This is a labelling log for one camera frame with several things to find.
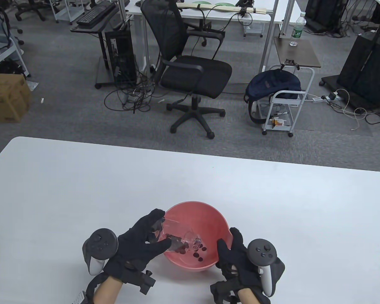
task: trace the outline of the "navy backpack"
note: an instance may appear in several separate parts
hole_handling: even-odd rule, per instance
[[[301,91],[301,83],[298,77],[282,68],[264,71],[252,78],[245,90],[244,100],[248,103],[250,119],[257,124],[266,122],[266,118],[252,117],[252,104],[254,101],[269,96],[281,90]],[[283,93],[279,98],[297,99],[298,94]]]

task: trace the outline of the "forearm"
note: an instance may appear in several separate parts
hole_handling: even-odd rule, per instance
[[[242,304],[260,304],[250,288],[239,290],[238,297],[241,300]]]
[[[120,280],[109,276],[103,284],[97,288],[93,297],[94,304],[114,304],[121,287],[122,282]]]

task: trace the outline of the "hand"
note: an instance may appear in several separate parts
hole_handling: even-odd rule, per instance
[[[171,246],[170,239],[153,244],[145,243],[151,232],[151,226],[164,217],[164,214],[163,210],[154,209],[140,218],[127,232],[120,235],[117,253],[109,259],[103,271],[119,279],[126,269],[143,271],[151,259],[164,253]]]
[[[234,227],[229,231],[233,236],[231,250],[223,239],[217,241],[219,261],[216,266],[221,269],[227,281],[237,277],[242,286],[240,289],[251,288],[260,303],[270,304],[270,300],[262,293],[262,282],[257,268],[246,255],[247,249],[242,234]]]

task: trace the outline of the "gray carpet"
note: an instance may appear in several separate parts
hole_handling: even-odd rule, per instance
[[[205,98],[202,101],[202,105],[226,110],[225,118],[206,116],[215,132],[214,140],[207,139],[202,127],[193,120],[180,126],[176,134],[169,133],[170,125],[181,112],[167,112],[165,103],[179,99],[180,95],[166,95],[161,103],[157,103],[161,98],[153,99],[151,111],[147,113],[133,115],[107,110],[103,99],[112,88],[96,90],[93,87],[100,55],[97,38],[71,33],[66,22],[56,24],[50,11],[46,15],[45,22],[32,13],[24,14],[23,21],[17,22],[14,14],[10,14],[11,23],[24,30],[19,35],[25,41],[23,57],[32,74],[31,80],[39,82],[39,86],[32,94],[31,109],[21,123],[0,123],[0,152],[12,138],[32,136],[380,171],[380,124],[370,126],[361,121],[360,128],[351,131],[356,127],[355,120],[335,113],[325,103],[304,104],[293,138],[284,132],[268,132],[267,136],[262,136],[260,127],[248,117],[242,95],[222,94],[216,100]],[[318,81],[320,77],[340,72],[355,35],[333,39],[304,33],[303,38],[312,42],[323,65],[316,70],[310,93],[328,94],[324,87],[318,86]],[[185,54],[191,52],[194,42],[194,39],[189,40]],[[155,62],[158,48],[152,35],[149,43]],[[228,26],[217,55],[217,59],[228,62],[233,68],[231,84],[226,91],[244,90],[245,84],[233,83],[249,82],[257,73],[263,45],[264,38],[256,35],[244,38],[238,23]],[[214,41],[209,41],[205,48],[199,43],[194,55],[211,57],[215,47]],[[270,63],[278,63],[274,50]],[[302,73],[301,80],[307,81],[307,75]],[[118,107],[116,96],[110,96],[109,106]]]

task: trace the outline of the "red bowl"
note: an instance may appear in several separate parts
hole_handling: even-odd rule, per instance
[[[223,239],[228,248],[232,244],[232,234],[222,214],[209,204],[199,201],[185,201],[166,211],[166,219],[175,220],[186,226],[201,237],[206,251],[200,248],[197,253],[203,260],[194,257],[194,251],[189,250],[185,255],[166,251],[164,255],[173,264],[190,271],[203,271],[218,262],[217,240]]]

